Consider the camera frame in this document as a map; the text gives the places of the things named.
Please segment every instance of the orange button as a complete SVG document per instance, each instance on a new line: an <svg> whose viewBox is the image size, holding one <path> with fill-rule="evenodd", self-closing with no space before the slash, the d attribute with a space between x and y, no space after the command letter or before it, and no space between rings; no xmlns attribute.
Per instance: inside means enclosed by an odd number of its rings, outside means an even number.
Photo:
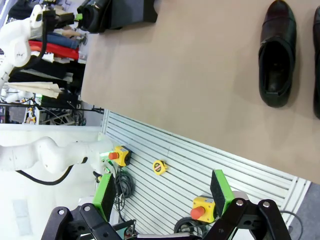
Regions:
<svg viewBox="0 0 320 240"><path fill-rule="evenodd" d="M117 152L110 152L109 153L110 160L114 160L114 159L118 159L118 158L119 158L119 154Z"/></svg>
<svg viewBox="0 0 320 240"><path fill-rule="evenodd" d="M198 206L196 208L193 208L190 212L192 219L199 219L203 214L205 214L206 210L202 206Z"/></svg>

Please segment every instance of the beige garment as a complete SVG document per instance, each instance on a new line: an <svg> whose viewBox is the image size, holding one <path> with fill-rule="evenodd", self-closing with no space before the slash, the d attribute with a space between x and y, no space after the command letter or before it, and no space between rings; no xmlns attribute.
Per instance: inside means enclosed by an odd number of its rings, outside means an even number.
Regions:
<svg viewBox="0 0 320 240"><path fill-rule="evenodd" d="M58 98L61 93L58 84L52 82L7 82L5 85L9 88L41 94L54 99Z"/></svg>
<svg viewBox="0 0 320 240"><path fill-rule="evenodd" d="M288 0L297 23L289 103L259 94L260 34L272 0L157 0L156 24L92 36L83 101L320 183L313 113L318 0Z"/></svg>

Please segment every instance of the bolt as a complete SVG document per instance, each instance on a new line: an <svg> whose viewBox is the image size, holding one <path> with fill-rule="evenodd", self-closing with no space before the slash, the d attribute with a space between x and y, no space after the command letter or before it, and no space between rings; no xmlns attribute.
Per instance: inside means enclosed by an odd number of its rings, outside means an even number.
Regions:
<svg viewBox="0 0 320 240"><path fill-rule="evenodd" d="M265 208L270 207L270 203L268 203L267 201L264 201L262 204Z"/></svg>
<svg viewBox="0 0 320 240"><path fill-rule="evenodd" d="M244 202L239 199L238 201L236 201L236 204L237 204L238 206L242 206L242 205L244 204Z"/></svg>

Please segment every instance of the white surface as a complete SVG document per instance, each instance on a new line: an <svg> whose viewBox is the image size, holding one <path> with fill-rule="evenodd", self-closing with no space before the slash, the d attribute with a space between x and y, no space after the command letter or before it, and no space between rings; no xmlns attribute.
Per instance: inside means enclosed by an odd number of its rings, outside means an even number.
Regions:
<svg viewBox="0 0 320 240"><path fill-rule="evenodd" d="M60 146L66 146L75 141L97 140L98 133L97 128L94 127L0 124L0 145L26 144L38 138L49 136ZM49 174L41 163L36 163L26 172L44 181L54 181L62 175L61 173ZM75 165L68 177L56 186L40 185L16 172L4 171L0 172L0 182L0 205L2 206L0 239L3 240L41 239L53 208L65 206L73 210L77 207L80 198L95 193L95 179L89 164ZM27 202L31 234L25 236L19 235L18 221L20 219L17 218L14 211L14 202L19 200L26 200Z"/></svg>
<svg viewBox="0 0 320 240"><path fill-rule="evenodd" d="M102 132L133 151L128 172L136 184L126 201L125 219L137 219L146 234L170 234L188 217L193 199L210 195L212 169L222 169L233 190L246 192L257 204L272 199L282 210L296 212L310 182L119 114L105 111ZM155 175L152 164L165 160L168 170ZM283 215L287 224L292 218ZM235 239L249 239L241 230Z"/></svg>

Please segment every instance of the black leather shoe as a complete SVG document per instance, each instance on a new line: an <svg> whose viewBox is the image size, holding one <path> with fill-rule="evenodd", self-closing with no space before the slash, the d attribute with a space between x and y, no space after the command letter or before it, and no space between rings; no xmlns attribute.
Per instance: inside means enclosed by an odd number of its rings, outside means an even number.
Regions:
<svg viewBox="0 0 320 240"><path fill-rule="evenodd" d="M266 12L259 50L259 91L270 107L280 108L289 99L296 61L295 16L282 0Z"/></svg>
<svg viewBox="0 0 320 240"><path fill-rule="evenodd" d="M313 111L320 119L320 6L316 9L313 20L313 44L315 61L315 86L313 95Z"/></svg>

